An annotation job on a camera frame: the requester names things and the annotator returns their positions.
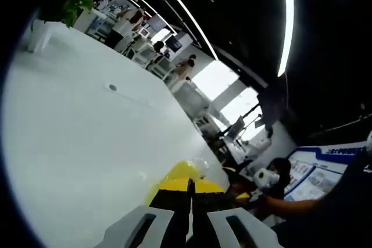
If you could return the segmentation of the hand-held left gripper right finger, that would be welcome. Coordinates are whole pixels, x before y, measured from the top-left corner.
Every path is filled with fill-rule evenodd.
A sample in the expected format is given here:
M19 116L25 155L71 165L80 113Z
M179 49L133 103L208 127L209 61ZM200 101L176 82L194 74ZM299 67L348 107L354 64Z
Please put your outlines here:
M186 247L280 247L277 234L241 207L231 208L216 184L198 180L189 185L192 235Z

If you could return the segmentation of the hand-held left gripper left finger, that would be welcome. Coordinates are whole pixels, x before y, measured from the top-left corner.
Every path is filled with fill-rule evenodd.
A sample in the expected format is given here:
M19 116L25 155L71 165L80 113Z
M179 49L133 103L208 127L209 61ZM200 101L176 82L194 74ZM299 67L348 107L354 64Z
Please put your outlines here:
M185 247L192 181L176 178L159 184L147 204L107 227L96 247Z

